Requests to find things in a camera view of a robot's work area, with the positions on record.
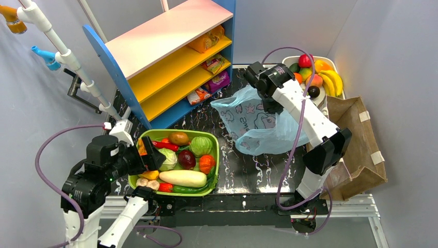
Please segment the large orange pumpkin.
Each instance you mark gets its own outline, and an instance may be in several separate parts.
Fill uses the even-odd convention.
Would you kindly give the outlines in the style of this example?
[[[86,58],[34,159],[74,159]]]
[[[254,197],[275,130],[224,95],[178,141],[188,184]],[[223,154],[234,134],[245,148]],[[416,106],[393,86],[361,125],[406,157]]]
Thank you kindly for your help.
[[[145,163],[145,158],[144,158],[144,156],[147,155],[147,151],[146,151],[146,147],[144,145],[144,142],[142,141],[141,138],[139,138],[137,140],[137,150],[138,150],[138,153],[140,155],[140,160],[142,162],[142,165],[144,166],[145,170],[147,171],[148,165]]]

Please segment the orange fruit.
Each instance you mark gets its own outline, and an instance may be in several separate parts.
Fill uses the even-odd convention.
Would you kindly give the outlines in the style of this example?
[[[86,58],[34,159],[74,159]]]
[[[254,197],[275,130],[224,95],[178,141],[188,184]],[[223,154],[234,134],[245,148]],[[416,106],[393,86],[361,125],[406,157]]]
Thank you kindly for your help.
[[[299,84],[302,84],[302,76],[299,73],[294,73],[295,79]]]

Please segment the light blue plastic bag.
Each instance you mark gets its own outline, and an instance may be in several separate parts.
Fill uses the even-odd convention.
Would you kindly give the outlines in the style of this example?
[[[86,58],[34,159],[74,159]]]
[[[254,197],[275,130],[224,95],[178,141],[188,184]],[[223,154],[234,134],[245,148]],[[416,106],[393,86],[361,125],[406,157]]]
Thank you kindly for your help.
[[[239,152],[258,156],[291,150],[299,127],[297,121],[286,111],[266,113],[257,90],[250,85],[231,97],[212,101],[211,106],[218,111]]]

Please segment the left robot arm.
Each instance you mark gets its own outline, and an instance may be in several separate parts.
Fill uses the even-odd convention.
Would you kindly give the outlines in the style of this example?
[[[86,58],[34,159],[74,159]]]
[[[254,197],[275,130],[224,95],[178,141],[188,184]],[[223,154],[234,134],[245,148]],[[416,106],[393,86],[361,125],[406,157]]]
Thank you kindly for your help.
[[[61,208],[66,221],[68,247],[122,247],[135,224],[149,208],[155,191],[139,186],[126,198],[127,204],[109,229],[99,235],[100,218],[106,197],[111,192],[111,184],[125,175],[138,175],[158,170],[166,157],[143,138],[146,154],[139,154],[136,147],[120,141],[112,135],[94,137],[86,148],[86,159],[82,161],[84,171],[79,166],[71,170],[62,191],[76,201],[83,214],[67,200],[62,199]]]

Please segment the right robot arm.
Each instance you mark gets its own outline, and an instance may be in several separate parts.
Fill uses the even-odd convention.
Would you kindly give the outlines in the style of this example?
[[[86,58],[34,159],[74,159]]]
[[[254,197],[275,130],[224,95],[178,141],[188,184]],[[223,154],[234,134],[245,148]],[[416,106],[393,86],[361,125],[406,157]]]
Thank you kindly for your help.
[[[293,204],[283,206],[276,200],[279,209],[284,211],[301,207],[324,191],[324,182],[345,155],[352,133],[323,115],[286,65],[277,64],[267,69],[257,61],[247,67],[244,78],[257,89],[265,111],[287,111],[299,124],[296,135],[304,132],[309,139],[312,150],[303,156],[305,172],[295,190]]]

